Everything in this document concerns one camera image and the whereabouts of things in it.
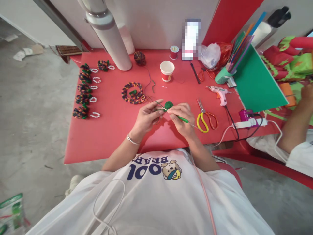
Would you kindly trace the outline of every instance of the power strip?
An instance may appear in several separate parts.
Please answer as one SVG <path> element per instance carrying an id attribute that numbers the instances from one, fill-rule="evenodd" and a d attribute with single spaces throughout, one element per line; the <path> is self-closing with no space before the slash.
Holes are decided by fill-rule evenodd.
<path id="1" fill-rule="evenodd" d="M 244 121 L 244 122 L 235 122 L 236 128 L 253 128 L 253 127 L 258 127 L 261 124 L 262 118 L 254 119 L 251 118 L 249 121 Z M 266 126 L 267 125 L 267 120 L 263 118 L 263 122 L 261 126 Z"/>

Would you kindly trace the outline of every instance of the red thread spool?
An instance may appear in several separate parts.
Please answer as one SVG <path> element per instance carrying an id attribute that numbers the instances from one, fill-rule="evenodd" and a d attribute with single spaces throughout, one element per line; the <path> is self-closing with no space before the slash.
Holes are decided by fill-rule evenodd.
<path id="1" fill-rule="evenodd" d="M 179 51 L 178 46 L 171 46 L 170 58 L 172 60 L 176 60 L 178 58 L 178 51 Z"/>

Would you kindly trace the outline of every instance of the red chair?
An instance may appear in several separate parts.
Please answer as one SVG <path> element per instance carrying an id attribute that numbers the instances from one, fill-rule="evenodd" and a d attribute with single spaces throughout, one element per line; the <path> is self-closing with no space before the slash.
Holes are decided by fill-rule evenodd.
<path id="1" fill-rule="evenodd" d="M 240 180 L 240 177 L 238 175 L 238 173 L 236 172 L 236 170 L 234 168 L 232 168 L 230 165 L 226 164 L 226 163 L 222 163 L 222 162 L 218 162 L 217 163 L 218 166 L 222 169 L 222 170 L 226 170 L 228 171 L 229 173 L 233 174 L 234 177 L 236 178 L 236 180 L 238 181 L 240 187 L 242 188 L 242 183 L 241 183 L 241 180 Z"/>
<path id="2" fill-rule="evenodd" d="M 285 175 L 311 189 L 313 178 L 296 170 L 286 167 L 285 164 L 270 155 L 251 147 L 245 140 L 234 143 L 230 149 L 214 150 L 215 156 L 231 158 L 243 162 L 253 163 Z"/>

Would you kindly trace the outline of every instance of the hand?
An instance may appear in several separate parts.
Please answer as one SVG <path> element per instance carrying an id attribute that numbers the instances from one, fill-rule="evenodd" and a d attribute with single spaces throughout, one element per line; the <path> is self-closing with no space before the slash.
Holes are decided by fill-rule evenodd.
<path id="1" fill-rule="evenodd" d="M 162 103 L 163 99 L 157 100 L 157 102 Z M 134 142 L 140 143 L 145 134 L 158 122 L 158 118 L 163 118 L 164 111 L 154 111 L 157 106 L 158 104 L 153 101 L 139 109 L 135 125 L 129 133 L 129 137 Z"/>
<path id="2" fill-rule="evenodd" d="M 195 124 L 195 118 L 191 112 L 190 106 L 187 103 L 181 103 L 173 106 L 168 110 L 170 118 L 173 120 L 178 132 L 187 140 L 190 141 L 196 137 L 194 127 L 189 123 L 181 121 L 177 116 L 187 119 L 191 124 Z"/>
<path id="3" fill-rule="evenodd" d="M 313 101 L 313 84 L 312 83 L 302 87 L 302 89 L 301 89 L 301 100 Z"/>

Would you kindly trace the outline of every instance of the cartoon bear print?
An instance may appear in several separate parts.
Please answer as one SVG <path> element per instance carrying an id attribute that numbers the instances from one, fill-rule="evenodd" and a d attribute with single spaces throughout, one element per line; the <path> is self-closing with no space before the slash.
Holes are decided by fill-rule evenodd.
<path id="1" fill-rule="evenodd" d="M 161 167 L 163 167 L 162 172 L 164 179 L 177 180 L 180 178 L 182 170 L 176 163 L 176 160 L 171 160 L 170 163 L 163 163 Z"/>

